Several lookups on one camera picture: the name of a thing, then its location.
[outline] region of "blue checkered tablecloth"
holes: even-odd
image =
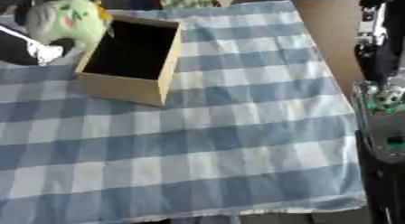
[[[116,14],[183,21],[166,105],[87,96],[79,56],[1,62],[0,223],[364,204],[353,111],[290,2]]]

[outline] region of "plush toy face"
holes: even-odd
[[[27,31],[43,44],[71,38],[80,47],[97,44],[106,31],[99,8],[89,0],[51,1],[33,7],[27,15]]]

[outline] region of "cardboard box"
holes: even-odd
[[[114,16],[76,73],[94,97],[163,105],[180,54],[179,23]]]

